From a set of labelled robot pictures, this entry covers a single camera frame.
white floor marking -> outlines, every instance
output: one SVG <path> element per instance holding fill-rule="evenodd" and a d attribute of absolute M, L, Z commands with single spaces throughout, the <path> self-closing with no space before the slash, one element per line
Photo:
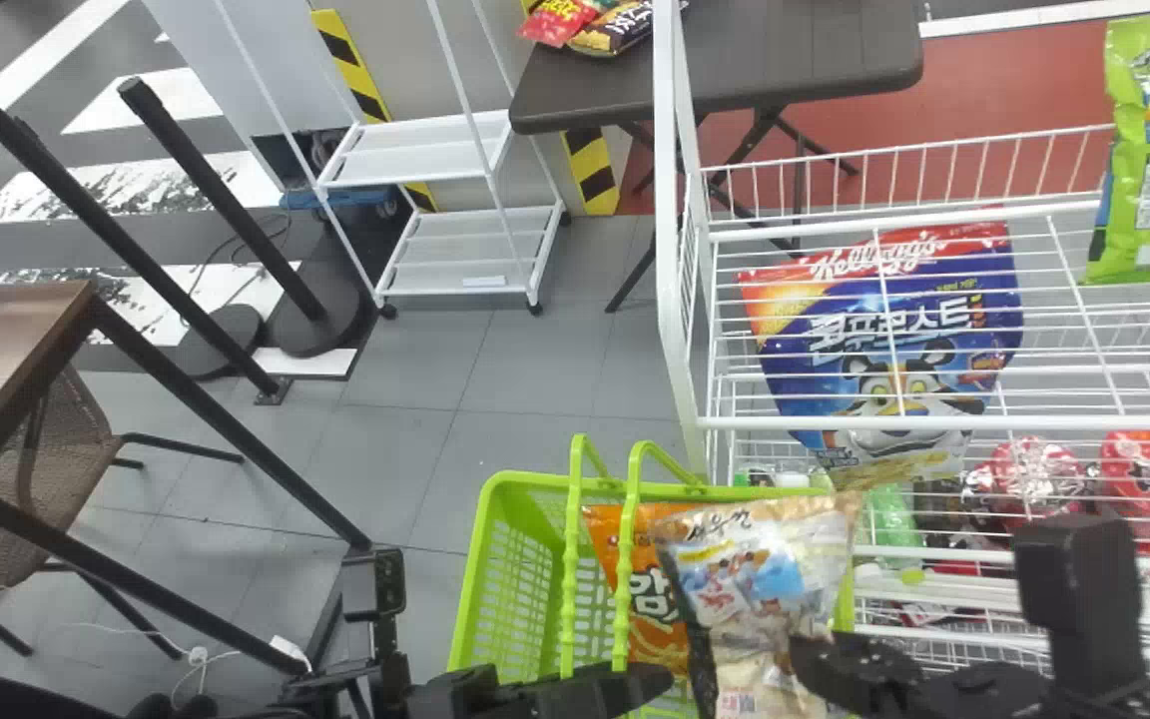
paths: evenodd
<path fill-rule="evenodd" d="M 348 374 L 356 350 L 332 350 L 316 357 L 292 357 L 275 346 L 256 347 L 252 357 L 255 364 L 271 375 L 301 375 L 316 377 L 343 377 Z"/>
<path fill-rule="evenodd" d="M 293 268 L 300 263 L 292 262 Z M 204 271 L 204 265 L 163 265 L 166 273 L 179 286 L 189 290 Z M 206 265 L 206 271 L 193 291 L 193 299 L 207 313 L 229 305 L 231 301 L 254 306 L 261 318 L 269 318 L 283 286 L 268 275 L 259 276 L 261 266 L 252 265 Z M 0 271 L 0 284 L 32 284 L 56 281 L 61 277 L 90 276 L 100 285 L 101 296 L 109 301 L 124 320 L 140 330 L 145 338 L 159 346 L 175 346 L 189 331 L 179 320 L 177 311 L 161 299 L 143 278 L 125 276 L 126 269 L 9 269 Z M 93 344 L 109 344 L 99 332 L 92 335 Z"/>
<path fill-rule="evenodd" d="M 275 208 L 283 193 L 270 181 L 255 155 L 245 150 L 217 152 L 207 161 L 244 208 Z M 70 168 L 97 200 L 114 215 L 189 213 L 210 209 L 206 197 L 169 158 L 87 165 Z M 38 181 L 33 173 L 20 173 L 0 190 L 0 223 L 32 223 L 74 217 L 72 212 Z"/>
<path fill-rule="evenodd" d="M 1050 5 L 1048 8 L 972 15 L 966 18 L 927 20 L 921 23 L 921 37 L 995 32 L 1003 29 L 1114 18 L 1141 13 L 1150 13 L 1150 0 L 1089 0 L 1086 3 Z"/>
<path fill-rule="evenodd" d="M 70 120 L 60 135 L 74 135 L 75 132 L 95 132 L 110 128 L 129 128 L 143 124 L 140 117 L 128 108 L 123 102 L 123 97 L 118 95 L 117 87 L 123 85 L 123 81 L 136 76 L 115 77 L 105 90 L 78 113 L 78 116 Z M 198 117 L 220 117 L 223 113 L 215 99 L 212 99 L 207 89 L 198 79 L 198 72 L 193 68 L 174 68 L 169 70 L 155 70 L 141 72 L 140 78 L 154 89 L 159 99 L 168 113 L 176 120 L 195 120 Z"/>
<path fill-rule="evenodd" d="M 300 262 L 291 263 L 299 268 Z M 207 313 L 220 306 L 233 304 L 251 305 L 261 318 L 268 319 L 274 306 L 283 298 L 283 288 L 273 277 L 260 276 L 260 265 L 164 265 L 163 269 L 179 286 L 189 290 L 194 282 L 193 299 Z M 198 273 L 204 273 L 198 281 Z M 109 301 L 114 311 L 140 330 L 145 338 L 159 346 L 177 346 L 189 328 L 179 320 L 177 311 L 161 299 L 159 292 L 137 276 L 128 276 L 125 268 L 75 268 L 75 269 L 9 269 L 0 271 L 0 284 L 32 284 L 60 282 L 67 278 L 94 278 L 101 297 Z M 87 338 L 91 344 L 109 344 L 100 332 Z M 298 359 L 273 346 L 255 350 L 255 362 L 266 373 L 275 375 L 298 375 L 315 377 L 343 377 L 358 354 L 356 350 L 332 350 L 316 357 Z"/>
<path fill-rule="evenodd" d="M 10 106 L 129 0 L 86 0 L 0 71 L 0 105 Z"/>

wicker chair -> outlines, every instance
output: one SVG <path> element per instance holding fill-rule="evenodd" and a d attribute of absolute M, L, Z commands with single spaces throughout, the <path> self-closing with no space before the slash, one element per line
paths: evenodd
<path fill-rule="evenodd" d="M 233 464 L 244 461 L 241 456 L 229 451 L 209 450 L 169 438 L 133 433 L 115 435 L 78 373 L 68 367 L 0 451 L 0 499 L 31 511 L 61 531 L 68 531 L 109 466 L 145 468 L 141 461 L 116 457 L 124 444 L 183 451 Z M 0 528 L 0 590 L 26 581 L 38 571 L 70 571 L 68 565 L 47 559 L 45 552 L 32 543 Z M 154 632 L 147 637 L 166 655 L 172 659 L 182 656 L 113 587 L 86 574 L 78 573 L 78 576 L 133 627 L 140 632 Z M 28 643 L 3 625 L 0 625 L 0 640 L 20 655 L 33 653 Z"/>

yellow and black striped post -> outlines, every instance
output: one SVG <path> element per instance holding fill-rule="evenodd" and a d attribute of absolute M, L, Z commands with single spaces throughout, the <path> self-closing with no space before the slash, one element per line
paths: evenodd
<path fill-rule="evenodd" d="M 521 9 L 528 15 L 537 5 L 539 0 L 521 0 Z M 562 131 L 561 136 L 566 154 L 570 156 L 572 177 L 584 200 L 584 213 L 615 214 L 620 206 L 620 185 L 611 168 L 611 150 L 601 128 L 572 129 Z"/>
<path fill-rule="evenodd" d="M 319 28 L 319 35 L 328 45 L 339 74 L 344 76 L 345 85 L 352 92 L 352 99 L 358 101 L 358 108 L 367 122 L 370 124 L 392 122 L 393 116 L 389 114 L 389 106 L 384 105 L 383 97 L 379 97 L 379 87 L 376 87 L 375 81 L 370 78 L 367 66 L 361 61 L 361 53 L 348 36 L 348 29 L 344 26 L 339 13 L 323 9 L 310 14 L 314 17 L 314 26 Z M 425 213 L 437 213 L 437 201 L 434 201 L 434 193 L 429 191 L 428 184 L 412 182 L 404 186 L 415 201 L 416 208 L 424 209 Z"/>

green shopping basket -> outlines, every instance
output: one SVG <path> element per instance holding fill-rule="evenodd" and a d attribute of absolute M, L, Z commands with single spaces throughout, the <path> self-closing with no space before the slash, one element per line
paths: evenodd
<path fill-rule="evenodd" d="M 643 460 L 680 483 L 643 482 Z M 597 473 L 584 476 L 585 459 Z M 572 438 L 570 474 L 498 473 L 482 488 L 460 591 L 448 670 L 494 664 L 501 682 L 568 678 L 574 666 L 612 660 L 622 670 L 629 633 L 632 515 L 643 502 L 749 502 L 822 495 L 821 488 L 720 488 L 688 473 L 652 442 L 629 456 L 627 482 L 611 476 L 588 436 Z M 581 504 L 620 504 L 619 591 L 611 592 Z M 850 579 L 836 603 L 838 628 L 853 626 Z M 696 716 L 682 678 L 639 716 Z"/>

dark brown table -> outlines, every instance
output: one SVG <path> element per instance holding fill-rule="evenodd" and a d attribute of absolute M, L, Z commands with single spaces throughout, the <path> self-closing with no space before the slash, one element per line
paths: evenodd
<path fill-rule="evenodd" d="M 132 357 L 146 373 L 200 415 L 224 441 L 236 446 L 339 537 L 347 541 L 351 551 L 370 549 L 369 538 L 305 482 L 299 473 L 250 429 L 244 428 L 131 324 L 109 309 L 95 296 L 94 284 L 91 282 L 0 286 L 0 448 L 8 442 L 20 422 L 33 408 L 38 397 L 44 395 L 64 365 L 69 364 L 92 330 L 100 330 L 114 345 Z M 300 660 L 275 650 L 264 640 L 243 632 L 228 620 L 212 614 L 169 588 L 141 576 L 3 499 L 0 499 L 0 527 L 34 543 L 74 569 L 136 596 L 147 605 L 227 643 L 243 655 L 252 656 L 286 674 L 305 673 L 305 665 Z M 332 602 L 338 602 L 338 598 L 332 597 Z M 314 633 L 315 641 L 319 641 L 321 633 Z M 319 648 L 306 648 L 310 659 L 319 655 L 316 649 Z"/>
<path fill-rule="evenodd" d="M 913 0 L 692 0 L 681 26 L 697 122 L 712 113 L 753 108 L 752 128 L 722 165 L 743 162 L 772 129 L 796 140 L 799 155 L 827 154 L 784 122 L 787 106 L 904 90 L 921 79 Z M 572 132 L 577 138 L 585 128 L 619 125 L 651 147 L 651 132 L 642 127 L 654 110 L 651 58 L 650 40 L 613 59 L 535 45 L 508 106 L 512 129 L 521 135 Z M 567 143 L 578 145 L 570 138 Z M 858 173 L 848 162 L 841 167 Z M 722 182 L 724 177 L 708 182 L 708 196 L 739 217 L 753 216 L 726 196 Z M 793 196 L 799 201 L 799 188 Z M 607 313 L 624 300 L 653 259 L 652 242 Z"/>

